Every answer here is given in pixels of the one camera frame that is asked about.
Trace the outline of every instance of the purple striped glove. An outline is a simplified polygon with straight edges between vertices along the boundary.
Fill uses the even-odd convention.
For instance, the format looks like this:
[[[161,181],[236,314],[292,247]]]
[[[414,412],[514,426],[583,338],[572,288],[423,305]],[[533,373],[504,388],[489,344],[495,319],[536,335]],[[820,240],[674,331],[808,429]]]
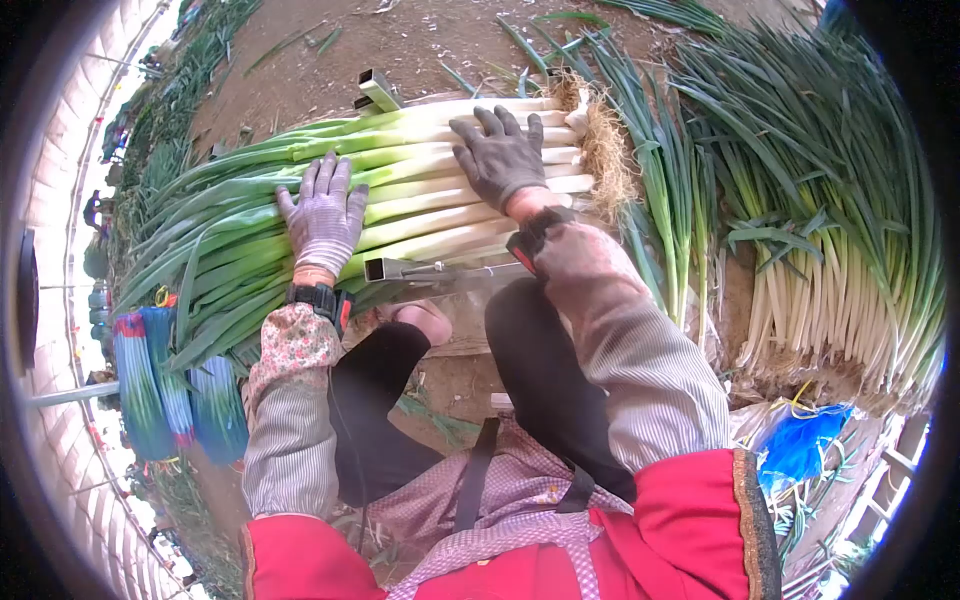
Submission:
[[[350,160],[328,152],[324,161],[314,160],[303,173],[300,200],[293,203],[290,191],[276,189],[276,203],[290,230],[290,245],[297,263],[294,270],[314,266],[340,274],[353,255],[370,187],[357,185],[347,196],[350,185]]]

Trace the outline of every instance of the striped sleeve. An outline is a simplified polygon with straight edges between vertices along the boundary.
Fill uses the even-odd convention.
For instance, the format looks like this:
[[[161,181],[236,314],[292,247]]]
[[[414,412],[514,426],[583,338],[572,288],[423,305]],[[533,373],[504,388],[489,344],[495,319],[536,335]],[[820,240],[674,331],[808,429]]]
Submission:
[[[327,518],[339,484],[326,389],[343,348],[330,321],[303,303],[271,313],[260,337],[249,382],[256,420],[244,455],[247,505],[254,516]]]
[[[611,452],[625,468],[729,447],[723,388],[609,235],[554,226],[536,260],[547,297],[570,319],[584,374],[609,394]]]

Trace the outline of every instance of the pink checkered apron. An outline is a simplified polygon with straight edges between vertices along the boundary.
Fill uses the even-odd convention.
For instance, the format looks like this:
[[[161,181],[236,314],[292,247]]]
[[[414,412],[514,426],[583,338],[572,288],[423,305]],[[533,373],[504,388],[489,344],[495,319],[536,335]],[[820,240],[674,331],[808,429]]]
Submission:
[[[593,486],[586,506],[576,509],[579,512],[558,513],[558,505],[573,485],[574,472],[523,431],[513,413],[503,412],[499,417],[496,453],[483,480],[472,529],[454,530],[458,497],[470,459],[468,450],[441,461],[370,505],[370,518],[389,527],[398,541],[429,548],[417,568],[390,588],[388,600],[412,600],[420,584],[428,579],[541,543],[566,550],[582,598],[600,597],[589,544],[603,528],[590,522],[586,509],[632,515],[633,508]]]

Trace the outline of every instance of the knee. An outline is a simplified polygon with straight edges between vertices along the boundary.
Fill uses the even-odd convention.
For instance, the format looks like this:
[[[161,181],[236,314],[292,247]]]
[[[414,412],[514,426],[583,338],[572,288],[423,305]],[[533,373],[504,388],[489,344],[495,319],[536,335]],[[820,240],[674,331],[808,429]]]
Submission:
[[[509,335],[516,330],[516,320],[522,318],[521,315],[529,315],[545,301],[543,284],[536,279],[522,277],[511,281],[487,302],[484,326],[488,341],[500,337],[499,334]]]

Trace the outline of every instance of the red jacket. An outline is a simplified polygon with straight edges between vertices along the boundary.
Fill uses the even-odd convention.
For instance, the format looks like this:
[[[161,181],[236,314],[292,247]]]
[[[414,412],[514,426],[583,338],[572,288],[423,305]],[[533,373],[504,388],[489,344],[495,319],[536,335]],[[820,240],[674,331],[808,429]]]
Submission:
[[[590,510],[606,531],[590,545],[605,600],[780,598],[773,524],[753,455],[709,450],[638,472],[634,515]],[[367,563],[310,516],[251,521],[241,535],[248,600],[376,599]],[[566,552],[526,546],[420,586],[418,600],[580,598]]]

